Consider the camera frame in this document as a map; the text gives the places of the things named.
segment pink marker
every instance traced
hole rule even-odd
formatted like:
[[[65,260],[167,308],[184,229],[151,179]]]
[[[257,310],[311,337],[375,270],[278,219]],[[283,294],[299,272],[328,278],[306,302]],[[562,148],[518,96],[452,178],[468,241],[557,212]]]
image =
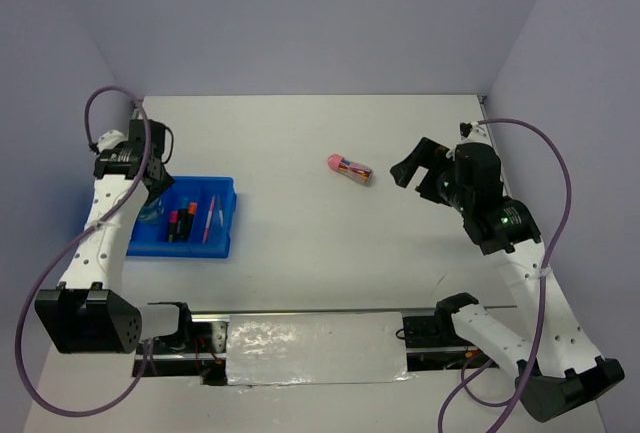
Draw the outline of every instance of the pink marker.
[[[202,236],[202,243],[206,243],[209,239],[209,231],[211,230],[211,220],[213,219],[213,210],[216,206],[215,195],[211,197],[211,203],[209,203],[209,212],[207,213],[207,222],[204,226],[204,235]]]
[[[373,170],[371,168],[361,165],[360,163],[353,163],[344,156],[331,155],[327,163],[333,171],[337,171],[361,185],[368,185],[369,180],[371,180],[373,176]]]

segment wire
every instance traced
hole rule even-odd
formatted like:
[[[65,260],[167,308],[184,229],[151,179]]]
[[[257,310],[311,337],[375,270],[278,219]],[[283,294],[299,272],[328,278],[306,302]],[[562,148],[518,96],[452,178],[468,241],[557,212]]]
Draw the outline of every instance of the wire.
[[[123,93],[127,97],[129,97],[129,99],[133,101],[134,105],[139,109],[140,114],[142,115],[142,120],[144,123],[145,141],[144,141],[144,152],[142,155],[142,162],[140,163],[140,169],[138,170],[138,173],[136,174],[136,176],[133,179],[133,182],[131,183],[131,187],[125,193],[125,195],[118,202],[116,202],[116,204],[109,211],[107,211],[102,216],[102,218],[100,218],[97,222],[93,223],[91,226],[88,226],[82,233],[80,233],[73,240],[71,240],[71,242],[60,253],[58,253],[53,258],[53,260],[51,260],[51,262],[46,266],[44,271],[40,273],[40,276],[38,276],[36,281],[31,286],[31,289],[27,293],[27,297],[20,310],[20,315],[18,317],[18,324],[16,325],[16,335],[14,340],[14,356],[16,359],[18,375],[20,376],[20,380],[22,381],[22,384],[27,390],[27,393],[29,393],[31,398],[33,398],[33,400],[45,410],[60,416],[68,416],[73,418],[97,415],[98,413],[102,413],[104,411],[107,411],[110,408],[113,408],[122,400],[124,400],[129,395],[129,393],[131,393],[133,388],[135,388],[135,386],[138,384],[138,381],[140,381],[140,378],[142,378],[142,374],[144,373],[144,370],[147,364],[147,355],[149,353],[153,354],[153,344],[151,344],[151,346],[148,346],[149,343],[145,342],[144,357],[142,359],[142,364],[140,365],[140,371],[138,371],[138,375],[136,376],[136,379],[131,383],[129,388],[127,388],[124,391],[124,393],[122,393],[122,395],[120,395],[118,398],[111,401],[110,403],[107,403],[106,405],[101,406],[99,408],[94,408],[92,410],[86,410],[86,411],[64,410],[62,408],[58,408],[57,406],[52,405],[47,400],[42,398],[42,396],[40,396],[36,388],[31,383],[31,379],[27,374],[27,370],[24,364],[24,356],[22,351],[22,337],[24,335],[24,326],[27,320],[27,314],[29,313],[29,307],[31,306],[31,303],[36,297],[38,293],[38,289],[42,286],[42,283],[44,283],[46,278],[53,271],[53,269],[58,265],[58,263],[60,263],[60,261],[65,256],[67,256],[68,253],[76,249],[78,245],[82,243],[83,240],[85,240],[89,235],[91,235],[96,230],[96,227],[99,223],[108,221],[109,218],[115,215],[118,212],[118,210],[122,208],[122,205],[124,205],[127,202],[127,200],[131,198],[131,195],[133,195],[133,192],[136,190],[136,188],[142,181],[142,176],[144,175],[144,172],[147,169],[147,163],[149,162],[149,157],[151,155],[151,140],[150,140],[151,127],[149,125],[149,118],[147,117],[147,113],[144,110],[142,103],[140,103],[137,100],[136,96],[131,91],[121,86],[110,85],[110,86],[105,86],[103,88],[99,88],[96,91],[94,91],[89,97],[89,99],[87,100],[87,103],[84,107],[84,127],[85,127],[85,133],[87,135],[87,140],[89,141],[90,147],[91,145],[96,145],[96,143],[93,141],[93,138],[91,136],[91,128],[89,127],[89,112],[91,110],[91,105],[99,95],[107,91],[118,91],[120,93]]]
[[[507,406],[509,404],[509,400],[511,398],[508,398],[504,401],[500,401],[497,403],[492,403],[490,401],[486,401],[483,400],[482,398],[478,398],[470,389],[469,386],[467,385],[467,382],[465,381],[465,373],[467,371],[467,368],[469,368],[469,365],[471,364],[471,362],[475,359],[477,355],[471,356],[470,358],[467,359],[467,361],[464,362],[464,364],[462,365],[462,368],[460,369],[460,384],[463,384],[463,388],[464,391],[467,392],[467,395],[469,395],[471,397],[471,399],[473,399],[474,401],[476,401],[477,403],[480,403],[483,406],[488,406],[489,408],[500,408],[501,406]],[[489,360],[489,366],[491,366],[493,364],[493,360]]]
[[[151,338],[151,343],[155,344],[156,339],[155,338]],[[153,361],[153,348],[151,349],[151,353],[149,354],[149,365],[151,366],[151,371],[153,372],[154,376],[159,376],[158,375],[158,370],[156,368],[156,362]]]
[[[558,243],[558,239],[560,238],[560,235],[564,231],[567,221],[569,220],[569,213],[571,212],[571,200],[572,200],[573,190],[571,187],[571,176],[569,175],[569,169],[567,168],[567,164],[564,161],[564,158],[562,157],[562,154],[560,153],[556,145],[539,128],[533,126],[530,123],[527,123],[526,121],[515,120],[512,118],[492,118],[492,119],[479,121],[477,124],[488,125],[492,123],[508,123],[513,125],[519,125],[533,131],[545,141],[545,143],[549,146],[549,148],[551,148],[551,151],[553,151],[553,154],[555,155],[556,159],[558,160],[558,163],[560,164],[560,168],[562,169],[562,174],[564,176],[565,189],[566,189],[564,212],[562,213],[562,218],[560,219],[560,223],[558,224],[558,227],[556,228],[555,233],[551,237],[551,240],[549,241],[549,245],[544,252],[544,256],[542,257],[542,263],[540,266],[541,268],[546,268],[547,266],[549,266],[549,260],[551,259],[551,255],[555,250],[555,247]],[[508,404],[506,405],[506,408],[500,414],[500,416],[495,421],[495,423],[491,425],[491,427],[487,430],[487,433],[496,433],[500,429],[500,427],[504,424],[504,422],[507,421],[507,418],[509,418],[509,416],[511,415],[511,412],[513,412],[514,408],[520,401],[520,398],[524,393],[524,389],[526,388],[527,383],[529,382],[529,378],[533,371],[533,368],[536,362],[536,357],[538,355],[538,350],[540,349],[540,341],[542,340],[542,329],[544,327],[544,313],[545,313],[545,306],[546,306],[546,289],[547,289],[547,278],[546,276],[543,276],[540,278],[540,295],[538,300],[538,315],[536,319],[536,329],[533,335],[533,341],[531,343],[531,353],[529,354],[527,365],[525,366],[525,369],[522,372],[522,375],[520,375],[520,381],[518,382],[518,386],[516,387],[515,393],[509,399]],[[483,365],[483,367],[480,368],[475,373],[484,371],[486,369],[484,368],[485,365]],[[468,378],[466,378],[464,381],[462,381],[449,394],[449,397],[447,397],[448,401],[445,400],[445,402],[442,404],[442,407],[440,408],[440,414],[438,416],[438,432],[439,433],[443,432],[442,422],[440,421],[440,419],[441,418],[444,419],[444,413],[447,407],[449,406],[449,403],[451,403],[451,400],[453,399],[453,397],[461,389],[465,388],[466,385],[468,385],[474,378],[478,376],[475,373],[469,376]]]
[[[484,370],[489,368],[491,366],[491,363],[493,363],[493,361],[489,360],[484,365],[482,365],[480,368],[478,368],[476,371],[471,373],[471,375],[469,375],[469,378],[466,379],[466,382],[468,383],[471,380],[473,380],[473,379],[477,378],[478,376],[480,376],[480,373],[482,373]],[[443,426],[443,423],[444,423],[444,414],[447,411],[447,407],[449,406],[449,403],[451,403],[451,401],[455,398],[455,396],[463,388],[464,388],[464,383],[460,383],[458,386],[456,386],[453,389],[453,391],[451,393],[449,393],[449,396],[447,396],[446,400],[444,400],[444,403],[442,404],[442,407],[440,408],[440,412],[438,413],[438,431],[439,432],[443,431],[442,426]]]
[[[166,165],[167,163],[169,163],[171,161],[171,157],[173,156],[173,144],[175,143],[175,138],[173,136],[173,130],[171,128],[169,128],[168,126],[166,126],[166,125],[165,125],[165,128],[167,129],[167,131],[171,135],[171,149],[169,150],[169,156],[167,156],[167,159],[162,162],[163,165]]]
[[[200,340],[200,344],[205,348],[205,350],[207,350],[209,352],[209,354],[213,357],[213,361],[217,364],[220,365],[222,364],[222,360],[220,358],[218,358],[215,353],[213,351],[211,351],[211,348],[209,348],[207,346],[207,344],[205,343],[205,341],[202,339],[202,337],[198,337],[198,339]]]

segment red marker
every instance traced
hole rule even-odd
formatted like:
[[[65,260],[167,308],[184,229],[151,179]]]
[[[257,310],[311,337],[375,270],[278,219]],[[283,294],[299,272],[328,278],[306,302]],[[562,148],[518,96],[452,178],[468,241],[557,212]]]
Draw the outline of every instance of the red marker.
[[[172,211],[169,213],[169,230],[167,231],[167,242],[173,243],[176,237],[176,230],[178,229],[178,212]]]

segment blue plastic bin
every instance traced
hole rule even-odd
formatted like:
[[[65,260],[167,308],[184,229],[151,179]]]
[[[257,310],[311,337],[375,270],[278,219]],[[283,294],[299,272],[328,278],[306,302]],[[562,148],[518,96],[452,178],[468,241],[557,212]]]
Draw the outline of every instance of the blue plastic bin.
[[[233,178],[174,176],[175,183],[162,195],[160,221],[149,225],[136,221],[129,242],[128,256],[163,256],[186,258],[227,258],[231,247],[231,224],[236,209]],[[209,238],[202,243],[211,198],[215,209]],[[186,242],[168,243],[169,214],[189,202],[197,202],[191,234]]]

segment pink pen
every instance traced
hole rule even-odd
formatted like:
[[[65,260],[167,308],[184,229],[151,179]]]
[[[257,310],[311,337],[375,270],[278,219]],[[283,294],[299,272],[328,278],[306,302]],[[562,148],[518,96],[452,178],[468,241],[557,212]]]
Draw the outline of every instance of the pink pen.
[[[216,205],[215,195],[211,197],[211,203],[209,204],[209,212],[207,213],[207,222],[204,226],[204,235],[202,236],[202,243],[206,243],[209,239],[209,230],[211,230],[211,220],[213,219],[213,210]]]

